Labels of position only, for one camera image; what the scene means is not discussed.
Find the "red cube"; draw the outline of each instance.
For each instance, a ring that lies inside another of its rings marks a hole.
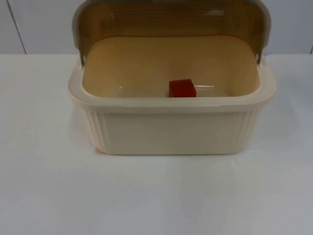
[[[169,97],[196,97],[197,92],[191,79],[170,81]]]

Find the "container lid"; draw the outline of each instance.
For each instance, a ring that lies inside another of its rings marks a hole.
[[[115,36],[229,35],[248,43],[259,63],[270,25],[259,0],[87,0],[77,9],[72,30],[82,65],[96,42]]]

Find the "cream plastic container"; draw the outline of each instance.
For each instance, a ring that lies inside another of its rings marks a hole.
[[[261,59],[267,26],[258,5],[96,0],[84,3],[73,22],[81,56],[68,90],[95,149],[196,155],[232,154],[247,147],[276,89]],[[167,97],[169,81],[188,78],[196,98]]]

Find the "white tabletop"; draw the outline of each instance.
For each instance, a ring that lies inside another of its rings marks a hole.
[[[313,234],[313,56],[266,58],[278,90],[246,151],[183,157],[96,153],[76,58],[0,56],[0,234]]]

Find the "open lid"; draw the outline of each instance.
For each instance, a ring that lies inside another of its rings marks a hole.
[[[96,42],[115,36],[235,36],[259,63],[270,16],[259,0],[87,0],[75,12],[72,30],[82,65]]]

